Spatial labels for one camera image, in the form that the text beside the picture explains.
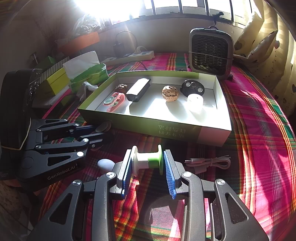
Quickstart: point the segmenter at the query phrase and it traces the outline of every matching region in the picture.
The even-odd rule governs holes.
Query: orange box
[[[93,32],[79,36],[67,44],[61,46],[59,51],[61,51],[65,56],[71,56],[74,53],[78,52],[81,49],[86,48],[92,44],[95,44],[100,41],[98,32]]]

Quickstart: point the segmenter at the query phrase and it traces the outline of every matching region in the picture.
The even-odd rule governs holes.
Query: power strip
[[[124,64],[131,61],[150,60],[153,58],[154,58],[154,51],[145,51],[141,53],[133,53],[131,55],[128,55],[127,57],[122,57],[122,58],[116,58],[116,57],[107,58],[101,63],[106,64],[106,66],[110,66],[110,65]]]

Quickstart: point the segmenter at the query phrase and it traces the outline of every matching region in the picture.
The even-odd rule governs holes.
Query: cardboard box
[[[137,103],[127,99],[114,113],[106,112],[104,100],[119,84],[130,88],[140,78],[150,78],[151,86]],[[205,87],[200,114],[192,113],[187,98],[180,93],[178,100],[166,102],[162,88],[178,90],[185,80],[194,79]],[[78,108],[90,124],[112,121],[112,127],[152,136],[222,146],[231,132],[230,118],[221,86],[214,75],[183,71],[132,71],[111,76]]]
[[[61,68],[40,84],[37,96],[42,95],[43,98],[55,96],[69,82],[70,79],[66,75],[64,68]]]
[[[56,63],[54,66],[52,66],[50,69],[48,69],[44,73],[42,73],[41,78],[40,78],[40,83],[42,83],[49,76],[53,75],[55,72],[57,72],[59,69],[61,69],[63,67],[63,64],[66,63],[69,60],[70,60],[70,58],[67,57],[67,58],[61,60],[60,62]]]
[[[58,50],[61,51],[65,56],[71,56],[81,49],[86,48],[92,44],[95,44],[100,41],[98,32],[92,32],[89,34],[81,35],[67,44],[61,46]]]

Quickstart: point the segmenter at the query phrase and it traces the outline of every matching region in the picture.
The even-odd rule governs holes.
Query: pink plastic tool
[[[125,94],[115,92],[103,103],[105,106],[110,106],[107,112],[114,112],[126,99]]]

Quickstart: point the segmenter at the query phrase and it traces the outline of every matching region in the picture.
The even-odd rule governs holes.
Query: green bag
[[[108,78],[106,65],[97,64],[70,80],[69,86],[72,92],[76,93],[85,81],[92,85],[98,85],[99,83],[105,82]]]

